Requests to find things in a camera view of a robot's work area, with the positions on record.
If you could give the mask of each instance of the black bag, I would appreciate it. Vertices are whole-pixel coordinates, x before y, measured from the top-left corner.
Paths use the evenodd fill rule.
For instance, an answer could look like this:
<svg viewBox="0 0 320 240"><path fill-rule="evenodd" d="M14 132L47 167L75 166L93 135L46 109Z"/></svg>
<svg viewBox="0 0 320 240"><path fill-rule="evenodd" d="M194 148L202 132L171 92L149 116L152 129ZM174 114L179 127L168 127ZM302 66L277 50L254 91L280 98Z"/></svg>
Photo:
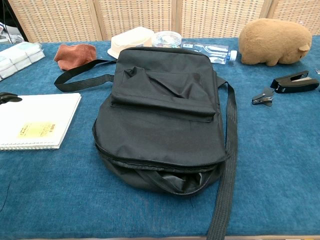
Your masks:
<svg viewBox="0 0 320 240"><path fill-rule="evenodd" d="M93 125L107 168L127 184L190 196L217 181L219 191L208 239L224 239L230 215L238 149L235 92L228 84L226 144L218 97L225 83L209 58L179 48L133 47L121 51L114 78L70 78L95 60L63 73L63 92L112 82Z"/></svg>

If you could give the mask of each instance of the notebook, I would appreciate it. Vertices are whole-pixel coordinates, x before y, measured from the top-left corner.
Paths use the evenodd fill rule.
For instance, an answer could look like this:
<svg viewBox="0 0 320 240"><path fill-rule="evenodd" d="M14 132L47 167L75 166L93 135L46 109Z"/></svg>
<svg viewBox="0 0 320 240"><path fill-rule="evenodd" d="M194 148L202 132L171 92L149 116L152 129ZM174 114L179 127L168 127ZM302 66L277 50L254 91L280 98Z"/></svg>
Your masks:
<svg viewBox="0 0 320 240"><path fill-rule="evenodd" d="M0 105L0 150L58 149L78 107L79 93L21 95Z"/></svg>

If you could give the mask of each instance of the blue tablecloth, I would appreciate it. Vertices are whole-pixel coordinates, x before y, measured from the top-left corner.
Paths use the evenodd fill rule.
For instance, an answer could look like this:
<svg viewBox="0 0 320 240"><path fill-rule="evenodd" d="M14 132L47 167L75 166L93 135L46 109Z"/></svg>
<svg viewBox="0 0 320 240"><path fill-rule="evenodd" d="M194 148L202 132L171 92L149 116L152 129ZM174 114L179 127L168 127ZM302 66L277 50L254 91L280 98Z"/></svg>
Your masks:
<svg viewBox="0 0 320 240"><path fill-rule="evenodd" d="M238 49L236 38L197 41ZM110 42L92 44L99 59L112 59ZM1 81L0 92L60 93L53 84L62 73L53 60L59 45L43 44L46 57ZM291 65L243 65L240 59L214 65L235 88L238 106L239 151L227 234L320 234L319 89L275 94L272 107L251 104L276 77L309 70L320 79L315 72L320 36L313 38L308 55ZM114 65L101 65L76 79L114 70ZM218 183L181 198L132 188L104 166L91 128L111 88L106 83L80 92L60 149L0 152L0 239L206 235ZM219 92L225 103L226 89Z"/></svg>

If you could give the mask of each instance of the bag strap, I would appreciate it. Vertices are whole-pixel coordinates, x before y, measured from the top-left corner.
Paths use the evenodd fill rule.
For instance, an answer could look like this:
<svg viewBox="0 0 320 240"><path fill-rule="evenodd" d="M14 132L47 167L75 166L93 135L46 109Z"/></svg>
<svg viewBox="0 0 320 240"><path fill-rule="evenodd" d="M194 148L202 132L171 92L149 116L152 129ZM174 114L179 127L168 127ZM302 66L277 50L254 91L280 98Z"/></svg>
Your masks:
<svg viewBox="0 0 320 240"><path fill-rule="evenodd" d="M236 179L238 155L237 104L233 87L217 76L218 87L227 83L228 99L226 104L226 142L225 149L229 159L225 161L225 170L221 175L215 210L208 230L207 240L224 240L232 207L232 197Z"/></svg>
<svg viewBox="0 0 320 240"><path fill-rule="evenodd" d="M113 82L114 76L110 74L105 74L97 77L88 78L86 80L66 83L71 78L92 69L97 64L114 64L114 63L116 63L115 60L102 60L102 59L93 60L82 66L78 66L68 71L65 71L55 80L54 85L62 92L75 92L82 89L92 88L92 87L104 84L106 82Z"/></svg>

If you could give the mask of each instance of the staple remover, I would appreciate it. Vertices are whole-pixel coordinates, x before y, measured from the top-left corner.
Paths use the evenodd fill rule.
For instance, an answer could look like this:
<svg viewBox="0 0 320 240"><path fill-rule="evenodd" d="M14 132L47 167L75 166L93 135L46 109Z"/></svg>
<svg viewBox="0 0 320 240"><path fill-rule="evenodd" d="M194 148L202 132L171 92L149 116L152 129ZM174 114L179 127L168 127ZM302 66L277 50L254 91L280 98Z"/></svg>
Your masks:
<svg viewBox="0 0 320 240"><path fill-rule="evenodd" d="M258 94L252 98L252 104L264 104L268 107L272 106L272 100L274 99L274 90L270 87L265 87L263 93Z"/></svg>
<svg viewBox="0 0 320 240"><path fill-rule="evenodd" d="M17 94L10 92L0 92L0 105L6 104L7 102L20 102L22 101L21 97L18 97Z"/></svg>
<svg viewBox="0 0 320 240"><path fill-rule="evenodd" d="M301 71L291 75L275 78L270 88L278 94L306 92L316 89L319 82L315 78L308 77L309 71Z"/></svg>

